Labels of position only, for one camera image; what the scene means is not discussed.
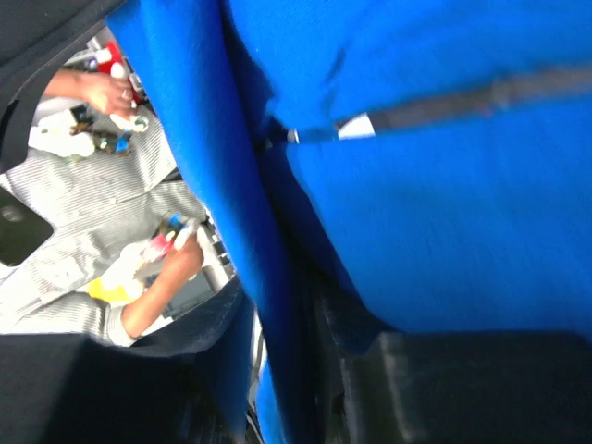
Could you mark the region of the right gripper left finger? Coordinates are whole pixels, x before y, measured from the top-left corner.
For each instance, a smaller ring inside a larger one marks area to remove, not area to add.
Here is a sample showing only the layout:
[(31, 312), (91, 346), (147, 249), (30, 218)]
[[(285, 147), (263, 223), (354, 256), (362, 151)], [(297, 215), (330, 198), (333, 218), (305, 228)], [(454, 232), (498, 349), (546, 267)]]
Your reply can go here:
[(241, 284), (129, 348), (81, 334), (1, 338), (5, 443), (240, 443), (245, 384), (227, 369)]

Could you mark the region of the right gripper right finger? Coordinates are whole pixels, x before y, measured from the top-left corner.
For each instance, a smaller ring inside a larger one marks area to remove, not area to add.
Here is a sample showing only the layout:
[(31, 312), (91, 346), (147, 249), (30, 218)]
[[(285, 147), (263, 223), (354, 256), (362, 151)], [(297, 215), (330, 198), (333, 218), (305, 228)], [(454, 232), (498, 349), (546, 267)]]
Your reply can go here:
[(328, 443), (587, 443), (591, 347), (564, 332), (406, 334), (310, 289)]

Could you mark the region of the blue printed t shirt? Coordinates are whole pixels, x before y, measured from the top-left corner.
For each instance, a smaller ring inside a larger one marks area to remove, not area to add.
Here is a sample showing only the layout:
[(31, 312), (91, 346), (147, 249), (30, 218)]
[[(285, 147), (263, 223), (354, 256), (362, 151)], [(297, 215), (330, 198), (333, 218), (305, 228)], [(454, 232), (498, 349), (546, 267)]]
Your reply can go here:
[(108, 25), (268, 360), (267, 443), (328, 443), (310, 289), (406, 334), (591, 347), (587, 1), (128, 1)]

